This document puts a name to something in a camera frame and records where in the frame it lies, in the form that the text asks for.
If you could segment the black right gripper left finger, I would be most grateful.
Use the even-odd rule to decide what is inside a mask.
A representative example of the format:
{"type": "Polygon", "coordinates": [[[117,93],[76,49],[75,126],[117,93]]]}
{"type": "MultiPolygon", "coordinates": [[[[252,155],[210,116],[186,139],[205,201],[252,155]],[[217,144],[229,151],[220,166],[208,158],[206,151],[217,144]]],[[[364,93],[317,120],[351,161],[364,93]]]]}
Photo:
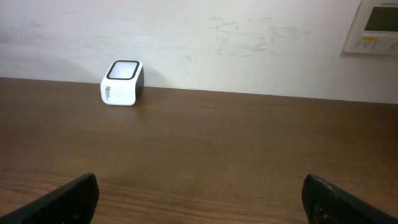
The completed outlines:
{"type": "Polygon", "coordinates": [[[99,199],[96,176],[85,174],[1,217],[1,224],[90,224],[99,199]]]}

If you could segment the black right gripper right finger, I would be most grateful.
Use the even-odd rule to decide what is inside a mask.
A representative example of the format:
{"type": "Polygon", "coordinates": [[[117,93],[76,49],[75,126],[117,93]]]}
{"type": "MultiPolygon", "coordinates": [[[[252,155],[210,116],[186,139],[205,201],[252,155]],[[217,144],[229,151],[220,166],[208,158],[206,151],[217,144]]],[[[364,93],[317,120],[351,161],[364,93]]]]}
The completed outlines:
{"type": "Polygon", "coordinates": [[[314,174],[303,182],[302,203],[309,224],[397,224],[396,217],[314,174]]]}

